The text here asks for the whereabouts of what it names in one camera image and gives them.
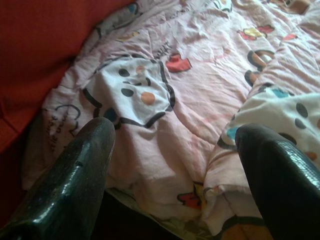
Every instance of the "orange dot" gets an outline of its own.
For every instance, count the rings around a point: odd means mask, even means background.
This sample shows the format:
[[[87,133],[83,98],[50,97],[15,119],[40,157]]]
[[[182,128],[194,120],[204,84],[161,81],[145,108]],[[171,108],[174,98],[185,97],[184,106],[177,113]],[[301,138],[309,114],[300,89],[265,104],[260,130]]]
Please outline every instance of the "orange dot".
[[[317,159],[317,154],[313,151],[308,151],[304,153],[305,155],[307,155],[308,158],[310,158],[312,161]]]
[[[137,74],[141,74],[141,73],[143,73],[144,71],[145,71],[145,67],[144,67],[144,66],[141,66],[141,65],[137,66],[136,69],[135,69],[135,72],[136,72]]]
[[[141,100],[146,105],[152,105],[154,104],[156,97],[153,93],[145,91],[141,94]]]

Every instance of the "bedsheet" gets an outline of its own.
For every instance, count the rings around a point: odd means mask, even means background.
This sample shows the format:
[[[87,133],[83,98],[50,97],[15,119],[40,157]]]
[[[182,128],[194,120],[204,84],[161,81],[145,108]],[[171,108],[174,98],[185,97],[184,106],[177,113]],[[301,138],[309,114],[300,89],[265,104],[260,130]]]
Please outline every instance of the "bedsheet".
[[[37,166],[52,165],[85,123],[103,116],[116,128],[108,189],[129,191],[155,219],[196,221],[205,239],[221,237],[234,217],[263,226],[233,138],[241,124],[270,125],[263,120],[277,106],[276,116],[294,111],[297,128],[293,137],[277,131],[300,145],[315,140],[302,150],[319,161],[319,95],[308,95],[320,92],[319,7],[300,15],[277,1],[138,0],[120,28],[114,18],[97,27],[47,96]]]

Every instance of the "bed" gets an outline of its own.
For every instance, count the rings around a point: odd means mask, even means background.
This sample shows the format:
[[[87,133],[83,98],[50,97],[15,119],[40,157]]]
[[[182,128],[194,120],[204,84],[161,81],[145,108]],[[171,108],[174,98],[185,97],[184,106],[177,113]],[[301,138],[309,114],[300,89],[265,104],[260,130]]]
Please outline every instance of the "bed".
[[[105,117],[116,135],[106,191],[121,203],[186,240],[272,239],[235,135],[264,124],[319,166],[319,7],[137,0],[115,12],[47,95],[23,188],[87,122]]]

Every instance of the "red fabric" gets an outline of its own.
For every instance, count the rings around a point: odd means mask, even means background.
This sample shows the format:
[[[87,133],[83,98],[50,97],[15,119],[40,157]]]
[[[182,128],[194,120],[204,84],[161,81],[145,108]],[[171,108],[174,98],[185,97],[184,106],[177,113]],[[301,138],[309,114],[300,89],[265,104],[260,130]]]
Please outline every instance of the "red fabric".
[[[0,2],[0,153],[23,131],[92,27],[133,0]]]

